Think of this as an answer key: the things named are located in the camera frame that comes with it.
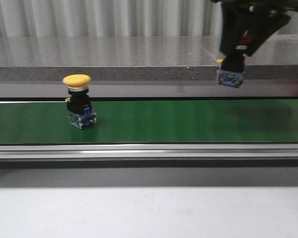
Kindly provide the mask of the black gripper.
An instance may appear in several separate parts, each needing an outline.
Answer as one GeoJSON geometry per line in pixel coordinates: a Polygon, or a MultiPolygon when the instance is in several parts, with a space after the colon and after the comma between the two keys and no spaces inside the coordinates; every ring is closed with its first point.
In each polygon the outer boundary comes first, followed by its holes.
{"type": "Polygon", "coordinates": [[[252,56],[270,36],[289,23],[291,17],[282,11],[298,13],[298,0],[211,0],[211,2],[222,2],[223,28],[220,51],[225,56],[237,53],[252,56]],[[267,7],[277,12],[271,13],[267,9],[254,9],[250,12],[251,6],[267,7]],[[237,50],[236,47],[245,32],[249,40],[247,48],[237,50]]]}

